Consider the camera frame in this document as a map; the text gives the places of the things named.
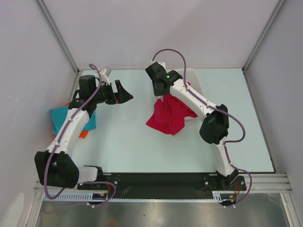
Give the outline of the red t shirt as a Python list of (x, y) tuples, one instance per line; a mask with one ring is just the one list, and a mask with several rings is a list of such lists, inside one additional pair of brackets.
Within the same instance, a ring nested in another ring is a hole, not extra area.
[(159, 98), (154, 104), (154, 112), (146, 125), (164, 134), (175, 135), (185, 127), (185, 118), (197, 118), (178, 98), (168, 94)]

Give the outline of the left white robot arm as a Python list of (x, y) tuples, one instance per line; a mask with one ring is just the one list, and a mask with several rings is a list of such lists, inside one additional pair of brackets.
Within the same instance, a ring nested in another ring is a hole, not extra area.
[(94, 189), (101, 188), (105, 178), (97, 166), (78, 167), (71, 154), (85, 125), (91, 119), (98, 104), (123, 104), (133, 98), (115, 80), (117, 91), (111, 83), (106, 83), (93, 75), (81, 76), (79, 89), (70, 102), (66, 119), (57, 136), (46, 151), (38, 151), (35, 165), (41, 185), (61, 188), (74, 188), (77, 184), (88, 182)]

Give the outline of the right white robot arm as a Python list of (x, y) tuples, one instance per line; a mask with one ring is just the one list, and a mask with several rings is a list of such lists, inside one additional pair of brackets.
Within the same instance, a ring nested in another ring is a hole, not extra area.
[(145, 69), (152, 81), (155, 96), (172, 95), (187, 105), (201, 120), (200, 137), (212, 146), (216, 161), (218, 184), (224, 190), (235, 185), (239, 171), (233, 165), (227, 140), (229, 114), (225, 105), (215, 105), (195, 91), (175, 70), (167, 71), (165, 64), (154, 62)]

